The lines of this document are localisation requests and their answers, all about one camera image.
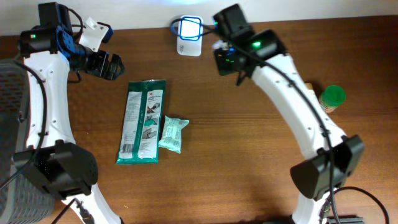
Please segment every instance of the green wipes package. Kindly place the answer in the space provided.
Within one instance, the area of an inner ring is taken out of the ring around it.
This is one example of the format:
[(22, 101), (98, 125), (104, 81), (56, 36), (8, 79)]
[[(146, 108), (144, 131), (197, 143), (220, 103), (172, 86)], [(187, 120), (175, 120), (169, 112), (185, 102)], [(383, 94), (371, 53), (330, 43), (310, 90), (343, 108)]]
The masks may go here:
[(165, 80), (129, 83), (116, 164), (158, 163)]

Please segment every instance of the cable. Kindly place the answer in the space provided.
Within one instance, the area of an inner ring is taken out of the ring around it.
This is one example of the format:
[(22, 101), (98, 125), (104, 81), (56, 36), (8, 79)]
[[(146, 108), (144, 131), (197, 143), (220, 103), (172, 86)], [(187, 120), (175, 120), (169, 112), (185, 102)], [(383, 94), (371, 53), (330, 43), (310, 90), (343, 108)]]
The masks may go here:
[[(173, 32), (173, 34), (179, 35), (179, 34), (177, 34), (175, 32), (175, 29), (172, 28), (173, 23), (176, 23), (176, 22), (182, 21), (182, 20), (184, 20), (184, 19), (176, 19), (170, 25), (170, 29)], [(338, 212), (337, 212), (336, 202), (335, 202), (335, 191), (334, 191), (334, 186), (333, 186), (333, 176), (334, 176), (334, 169), (335, 169), (335, 157), (334, 157), (334, 154), (333, 154), (333, 147), (331, 146), (329, 132), (328, 132), (325, 124), (323, 123), (322, 118), (317, 113), (316, 109), (313, 107), (311, 102), (304, 95), (304, 93), (298, 88), (298, 86), (295, 84), (295, 82), (293, 80), (291, 80), (284, 72), (279, 70), (277, 67), (273, 66), (272, 64), (270, 64), (268, 62), (265, 62), (263, 59), (261, 59), (257, 55), (250, 54), (249, 52), (245, 51), (241, 47), (237, 46), (233, 41), (229, 40), (227, 37), (223, 37), (222, 35), (220, 35), (215, 29), (212, 29), (212, 28), (210, 28), (210, 27), (208, 27), (206, 25), (203, 25), (201, 23), (197, 23), (197, 22), (194, 22), (194, 23), (201, 25), (202, 27), (210, 30), (209, 32), (212, 32), (212, 33), (216, 34), (217, 36), (221, 37), (222, 39), (225, 39), (227, 42), (229, 42), (229, 44), (232, 47), (234, 47), (241, 54), (247, 56), (248, 58), (250, 58), (252, 60), (255, 60), (255, 61), (259, 62), (259, 64), (262, 65), (262, 66), (268, 66), (269, 68), (273, 69), (273, 71), (277, 72), (280, 76), (282, 76), (285, 80), (287, 80), (287, 82), (289, 83), (289, 86), (292, 86), (296, 90), (296, 92), (300, 95), (300, 97), (304, 100), (304, 102), (310, 108), (310, 111), (314, 115), (315, 119), (318, 121), (323, 133), (325, 133), (323, 136), (326, 139), (326, 143), (328, 145), (328, 156), (329, 156), (329, 160), (330, 160), (330, 176), (329, 176), (329, 191), (330, 191), (330, 195), (329, 195), (329, 199), (330, 199), (331, 208), (333, 210), (333, 214), (334, 214), (334, 217), (335, 217), (335, 221), (336, 221), (337, 224), (341, 224), (340, 219), (338, 218)], [(382, 205), (382, 203), (375, 196), (371, 195), (369, 192), (367, 192), (365, 190), (362, 190), (362, 189), (359, 189), (359, 188), (356, 188), (356, 187), (351, 187), (350, 189), (351, 190), (358, 190), (358, 191), (370, 196), (382, 208), (385, 217), (387, 217), (386, 218), (386, 223), (389, 223), (387, 210), (385, 209), (385, 207)]]
[(77, 14), (77, 12), (75, 12), (75, 10), (73, 10), (73, 9), (68, 9), (68, 10), (71, 13), (73, 13), (77, 17), (79, 22), (80, 22), (80, 30), (79, 30), (79, 32), (76, 35), (73, 36), (73, 41), (76, 42), (81, 37), (81, 35), (83, 34), (83, 19), (81, 19), (81, 17), (79, 16), (79, 14)]
[(361, 192), (362, 194), (365, 194), (365, 195), (367, 195), (368, 197), (370, 197), (370, 198), (371, 198), (374, 202), (376, 202), (377, 205), (381, 208), (381, 210), (382, 210), (382, 212), (383, 212), (383, 215), (384, 215), (384, 219), (385, 219), (385, 221), (386, 221), (386, 224), (389, 224), (389, 223), (390, 223), (390, 218), (389, 218), (389, 216), (388, 216), (387, 209), (386, 209), (385, 206), (380, 202), (380, 200), (377, 199), (373, 194), (370, 194), (370, 193), (367, 192), (366, 190), (361, 189), (361, 188), (359, 188), (359, 187), (341, 187), (341, 188), (335, 190), (335, 194), (337, 194), (338, 192), (342, 192), (342, 191), (344, 191), (344, 190), (354, 190), (354, 191), (357, 191), (357, 192)]
[(68, 84), (77, 84), (77, 83), (80, 83), (81, 82), (81, 75), (80, 75), (80, 72), (79, 71), (77, 71), (76, 72), (76, 76), (77, 76), (77, 79), (78, 80), (68, 80)]
[(67, 206), (65, 206), (65, 208), (62, 209), (62, 211), (57, 215), (57, 217), (54, 219), (54, 221), (51, 224), (56, 224), (60, 218), (62, 218), (63, 214), (65, 214), (65, 212), (67, 212), (67, 210), (73, 205), (73, 203), (75, 202), (75, 198), (72, 199)]
[(46, 126), (46, 121), (47, 121), (47, 96), (45, 94), (45, 88), (43, 84), (43, 80), (40, 79), (40, 77), (28, 66), (24, 65), (23, 63), (20, 63), (17, 60), (10, 60), (10, 59), (5, 59), (0, 61), (0, 68), (3, 69), (17, 69), (17, 70), (24, 70), (30, 72), (35, 79), (37, 80), (37, 83), (40, 86), (40, 89), (42, 90), (42, 96), (43, 96), (43, 120), (42, 120), (42, 130), (40, 133), (40, 138), (39, 138), (39, 143), (37, 144), (35, 152), (32, 154), (32, 156), (29, 158), (29, 160), (20, 168), (18, 169), (14, 174), (12, 174), (4, 183), (0, 185), (0, 190), (5, 188), (11, 181), (13, 181), (24, 169), (29, 167), (31, 163), (35, 161), (36, 155), (40, 148), (42, 147), (44, 136), (45, 136), (45, 126)]
[(80, 27), (78, 24), (72, 24), (72, 27)]
[(202, 26), (202, 27), (204, 27), (205, 29), (209, 30), (208, 32), (202, 33), (202, 34), (200, 34), (200, 35), (196, 35), (196, 36), (192, 36), (192, 37), (183, 37), (183, 38), (185, 38), (185, 39), (201, 37), (201, 36), (208, 35), (208, 34), (211, 34), (211, 33), (216, 32), (215, 29), (212, 29), (212, 28), (210, 28), (209, 26), (204, 25), (204, 24), (202, 24), (202, 23), (200, 23), (200, 22), (191, 21), (191, 20), (188, 20), (188, 19), (186, 19), (186, 18), (174, 19), (174, 20), (170, 23), (170, 30), (172, 31), (172, 33), (173, 33), (174, 35), (179, 36), (181, 39), (182, 39), (181, 34), (179, 34), (179, 33), (174, 29), (174, 24), (175, 24), (176, 22), (180, 22), (180, 21), (190, 21), (190, 22), (199, 24), (200, 26)]

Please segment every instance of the wooden table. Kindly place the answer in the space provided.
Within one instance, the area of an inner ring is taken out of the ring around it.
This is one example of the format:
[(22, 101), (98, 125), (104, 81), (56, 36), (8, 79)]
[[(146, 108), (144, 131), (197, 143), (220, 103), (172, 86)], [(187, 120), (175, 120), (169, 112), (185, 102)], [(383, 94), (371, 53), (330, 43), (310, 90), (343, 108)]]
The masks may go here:
[[(306, 82), (341, 85), (346, 102), (331, 118), (366, 144), (347, 185), (362, 187), (398, 223), (398, 17), (263, 22), (290, 50)], [(1, 58), (16, 52), (15, 37), (0, 39)], [(292, 214), (298, 190), (289, 169), (302, 162), (296, 140), (268, 97), (252, 81), (218, 75), (206, 36), (200, 57), (176, 52), (164, 29), (117, 30), (103, 50), (122, 56), (115, 82), (84, 75), (68, 87), (69, 114), (79, 146), (98, 163), (98, 185), (126, 223), (234, 223)], [(182, 153), (159, 150), (159, 164), (117, 166), (129, 81), (166, 79), (164, 114), (185, 118)], [(366, 196), (336, 197), (340, 215), (383, 223)], [(40, 223), (50, 223), (63, 208)], [(59, 223), (78, 223), (70, 210)]]

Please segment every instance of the black joint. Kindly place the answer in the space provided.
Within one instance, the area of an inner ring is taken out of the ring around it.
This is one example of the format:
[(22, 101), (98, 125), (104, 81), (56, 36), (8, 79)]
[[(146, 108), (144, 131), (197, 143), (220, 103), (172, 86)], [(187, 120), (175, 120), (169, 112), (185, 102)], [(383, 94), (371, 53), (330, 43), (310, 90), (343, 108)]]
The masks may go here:
[(55, 141), (56, 146), (61, 145), (61, 144), (63, 144), (63, 140), (59, 139), (59, 140)]
[(359, 136), (353, 136), (329, 149), (327, 153), (319, 149), (316, 157), (292, 167), (290, 174), (300, 193), (317, 201), (329, 191), (330, 153), (335, 158), (332, 182), (335, 187), (340, 187), (353, 174), (363, 152), (362, 140)]
[(323, 155), (325, 153), (326, 153), (326, 151), (324, 150), (324, 148), (320, 148), (320, 149), (317, 150), (317, 154), (318, 155)]
[[(56, 200), (65, 200), (68, 196), (91, 193), (91, 186), (97, 183), (98, 168), (92, 153), (73, 143), (45, 147), (37, 151), (35, 163), (24, 170), (23, 175), (37, 189), (51, 194)], [(20, 169), (33, 155), (29, 151), (15, 153), (12, 160), (16, 169)]]

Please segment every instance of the green led light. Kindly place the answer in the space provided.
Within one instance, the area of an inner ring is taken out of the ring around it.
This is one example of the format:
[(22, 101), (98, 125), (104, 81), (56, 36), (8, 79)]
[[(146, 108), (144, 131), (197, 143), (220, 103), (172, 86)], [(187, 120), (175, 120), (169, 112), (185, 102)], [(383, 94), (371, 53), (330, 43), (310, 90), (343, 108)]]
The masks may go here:
[(253, 44), (251, 44), (254, 48), (259, 48), (259, 47), (261, 47), (261, 42), (260, 41), (257, 41), (257, 42), (254, 42)]

